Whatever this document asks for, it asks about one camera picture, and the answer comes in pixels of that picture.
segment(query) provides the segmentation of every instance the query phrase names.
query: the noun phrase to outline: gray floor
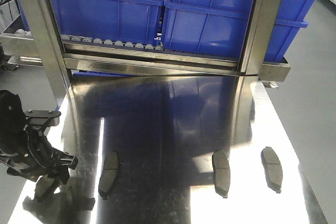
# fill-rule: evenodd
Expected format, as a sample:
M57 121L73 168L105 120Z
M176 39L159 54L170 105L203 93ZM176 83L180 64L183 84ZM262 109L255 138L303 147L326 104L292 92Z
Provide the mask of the gray floor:
M268 89L329 224L336 224L336 7L317 0L286 58L292 71L279 90ZM0 71L0 89L21 96L24 109L56 107L42 68ZM24 180L0 166L0 223L7 223Z

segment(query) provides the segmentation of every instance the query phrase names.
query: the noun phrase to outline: metal rack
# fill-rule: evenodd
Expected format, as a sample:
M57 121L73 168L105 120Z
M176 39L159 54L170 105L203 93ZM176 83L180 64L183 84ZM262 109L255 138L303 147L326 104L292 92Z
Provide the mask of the metal rack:
M232 75L284 81L290 66L263 62L281 0L254 0L240 61L181 52L126 49L62 41L50 0L20 0L34 38L15 35L15 20L0 40L10 62L43 66L60 105L71 84L70 70L91 70L136 76Z

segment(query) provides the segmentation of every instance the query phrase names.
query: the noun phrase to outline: metal pillar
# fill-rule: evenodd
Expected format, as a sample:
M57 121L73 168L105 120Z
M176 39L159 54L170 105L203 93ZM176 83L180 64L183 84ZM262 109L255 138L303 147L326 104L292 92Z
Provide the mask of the metal pillar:
M281 0L255 0L238 71L258 75L263 65Z
M20 0L38 54L60 106L70 87L70 77L63 61L64 47L50 0Z

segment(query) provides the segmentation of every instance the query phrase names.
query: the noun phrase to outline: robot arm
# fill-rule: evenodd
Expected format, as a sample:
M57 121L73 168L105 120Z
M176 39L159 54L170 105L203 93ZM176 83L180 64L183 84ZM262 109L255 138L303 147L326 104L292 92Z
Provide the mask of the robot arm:
M66 184L68 168L75 169L75 156L55 149L44 131L59 123L58 111L22 111L21 100L7 90L0 91L0 162L7 174L36 182L40 176Z

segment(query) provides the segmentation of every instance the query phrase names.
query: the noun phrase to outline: stainless steel table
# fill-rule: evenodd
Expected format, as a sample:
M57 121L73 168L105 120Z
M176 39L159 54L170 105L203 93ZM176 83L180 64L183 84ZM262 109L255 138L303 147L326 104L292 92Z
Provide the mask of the stainless steel table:
M50 130L75 154L67 186L43 204L27 182L9 223L327 223L268 95L255 77L76 77ZM260 153L282 164L281 194L268 188ZM215 192L212 154L231 168L225 199ZM119 177L98 194L104 157Z

